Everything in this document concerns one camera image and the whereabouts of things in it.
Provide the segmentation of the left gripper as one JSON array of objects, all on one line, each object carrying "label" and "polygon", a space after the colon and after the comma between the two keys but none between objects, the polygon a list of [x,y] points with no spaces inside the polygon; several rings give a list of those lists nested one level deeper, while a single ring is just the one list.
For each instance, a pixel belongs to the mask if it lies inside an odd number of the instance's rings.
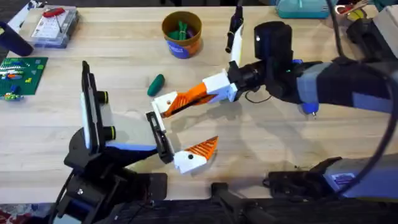
[{"label": "left gripper", "polygon": [[[204,88],[173,91],[155,98],[154,108],[162,118],[168,118],[197,104],[204,95]],[[99,91],[95,96],[103,121],[104,149],[120,163],[133,164],[157,154],[165,164],[174,160],[175,168],[185,174],[205,165],[215,154],[218,136],[173,154],[169,139],[161,130],[153,111],[144,116],[135,112],[129,116],[114,114],[109,105],[108,92]]]}]

